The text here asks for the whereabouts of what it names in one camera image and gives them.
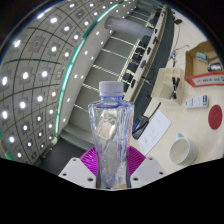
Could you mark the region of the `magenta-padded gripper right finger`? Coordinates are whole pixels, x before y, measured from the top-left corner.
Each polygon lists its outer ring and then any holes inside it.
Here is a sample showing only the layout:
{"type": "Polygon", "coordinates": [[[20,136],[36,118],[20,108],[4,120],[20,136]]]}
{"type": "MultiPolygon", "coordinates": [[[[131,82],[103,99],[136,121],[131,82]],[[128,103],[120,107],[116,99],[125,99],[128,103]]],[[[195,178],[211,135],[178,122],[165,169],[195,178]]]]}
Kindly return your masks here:
{"type": "Polygon", "coordinates": [[[127,174],[129,188],[140,188],[166,176],[155,158],[144,156],[132,146],[127,150],[127,174]]]}

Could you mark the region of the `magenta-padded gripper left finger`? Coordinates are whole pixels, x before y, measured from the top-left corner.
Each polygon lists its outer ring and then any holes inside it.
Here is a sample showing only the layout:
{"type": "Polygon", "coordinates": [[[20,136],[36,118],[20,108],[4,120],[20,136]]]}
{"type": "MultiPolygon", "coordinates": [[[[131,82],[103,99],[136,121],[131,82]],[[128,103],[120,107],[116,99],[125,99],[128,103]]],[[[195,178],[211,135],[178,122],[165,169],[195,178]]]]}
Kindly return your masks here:
{"type": "Polygon", "coordinates": [[[84,188],[95,189],[98,160],[95,148],[86,151],[80,158],[72,157],[60,172],[59,177],[84,188]]]}

